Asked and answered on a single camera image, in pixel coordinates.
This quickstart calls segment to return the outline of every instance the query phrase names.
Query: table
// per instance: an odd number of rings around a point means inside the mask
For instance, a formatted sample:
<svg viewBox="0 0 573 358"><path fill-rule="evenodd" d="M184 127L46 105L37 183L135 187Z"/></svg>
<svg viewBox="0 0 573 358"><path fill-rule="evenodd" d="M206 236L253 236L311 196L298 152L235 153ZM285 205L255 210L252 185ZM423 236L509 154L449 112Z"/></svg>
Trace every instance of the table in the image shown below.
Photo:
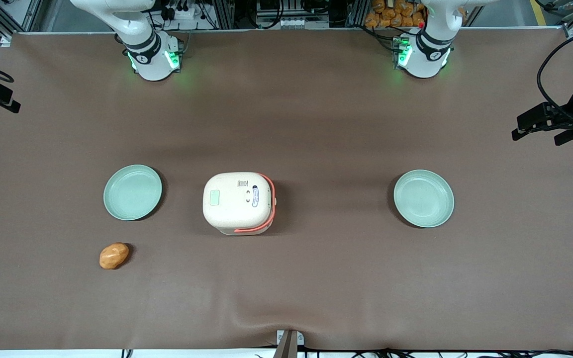
<svg viewBox="0 0 573 358"><path fill-rule="evenodd" d="M196 34L163 82L111 35L17 35L0 50L0 349L254 347L294 328L316 349L573 349L573 143L513 142L543 101L559 29L462 30L429 80L360 31ZM573 44L549 64L573 93ZM164 176L152 217L112 218L118 169ZM400 220L391 190L442 175L455 212ZM216 173L262 172L277 216L227 237L202 217ZM113 242L135 252L98 267Z"/></svg>

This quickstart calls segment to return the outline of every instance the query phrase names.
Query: rice cooker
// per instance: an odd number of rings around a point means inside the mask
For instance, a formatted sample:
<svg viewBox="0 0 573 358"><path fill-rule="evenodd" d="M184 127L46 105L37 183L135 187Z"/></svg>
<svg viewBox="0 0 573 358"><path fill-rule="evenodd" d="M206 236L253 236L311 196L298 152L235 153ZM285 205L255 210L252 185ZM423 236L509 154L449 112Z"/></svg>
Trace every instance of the rice cooker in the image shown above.
<svg viewBox="0 0 573 358"><path fill-rule="evenodd" d="M223 234L262 234L276 213L275 187L260 173L218 174L205 185L202 213Z"/></svg>

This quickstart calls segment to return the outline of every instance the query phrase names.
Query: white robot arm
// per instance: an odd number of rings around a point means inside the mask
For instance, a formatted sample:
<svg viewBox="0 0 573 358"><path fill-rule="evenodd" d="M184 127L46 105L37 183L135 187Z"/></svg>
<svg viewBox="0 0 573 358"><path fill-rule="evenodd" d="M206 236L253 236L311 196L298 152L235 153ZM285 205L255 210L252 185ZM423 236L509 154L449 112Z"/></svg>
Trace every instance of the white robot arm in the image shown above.
<svg viewBox="0 0 573 358"><path fill-rule="evenodd" d="M427 79L436 75L450 54L450 44L461 28L462 6L481 6L498 0L422 0L428 9L425 26L405 34L409 45L398 54L397 63L411 75Z"/></svg>
<svg viewBox="0 0 573 358"><path fill-rule="evenodd" d="M177 38L155 31L141 11L155 0L70 0L73 5L107 23L127 48L132 67L148 81L165 79L180 70L182 53Z"/></svg>

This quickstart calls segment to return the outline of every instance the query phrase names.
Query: orange handle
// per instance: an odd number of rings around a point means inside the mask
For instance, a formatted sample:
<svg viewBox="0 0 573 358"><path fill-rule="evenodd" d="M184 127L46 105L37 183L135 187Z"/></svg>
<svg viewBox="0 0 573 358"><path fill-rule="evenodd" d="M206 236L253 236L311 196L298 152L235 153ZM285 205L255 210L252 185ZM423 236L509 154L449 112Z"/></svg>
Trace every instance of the orange handle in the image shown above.
<svg viewBox="0 0 573 358"><path fill-rule="evenodd" d="M273 181L271 181L269 177L267 177L262 173L258 174L262 175L264 179L266 179L269 182L269 185L271 186L271 214L269 215L267 221L264 222L262 225L252 227L251 229L236 229L234 230L234 233L252 233L253 231L264 229L267 225L269 225L273 221L273 218L276 215L276 188L275 186L273 186Z"/></svg>

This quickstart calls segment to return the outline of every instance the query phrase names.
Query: plate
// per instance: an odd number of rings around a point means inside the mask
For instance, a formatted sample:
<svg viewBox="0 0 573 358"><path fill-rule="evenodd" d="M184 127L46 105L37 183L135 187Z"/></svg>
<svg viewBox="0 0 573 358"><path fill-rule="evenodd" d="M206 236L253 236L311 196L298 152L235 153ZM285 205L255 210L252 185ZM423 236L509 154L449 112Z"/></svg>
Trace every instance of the plate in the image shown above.
<svg viewBox="0 0 573 358"><path fill-rule="evenodd" d="M161 201L163 185L155 170L131 165L114 173L105 185L105 209L120 220L145 217Z"/></svg>
<svg viewBox="0 0 573 358"><path fill-rule="evenodd" d="M402 175L393 195L399 213L419 227L439 226L448 221L455 209L455 196L448 182L428 170Z"/></svg>

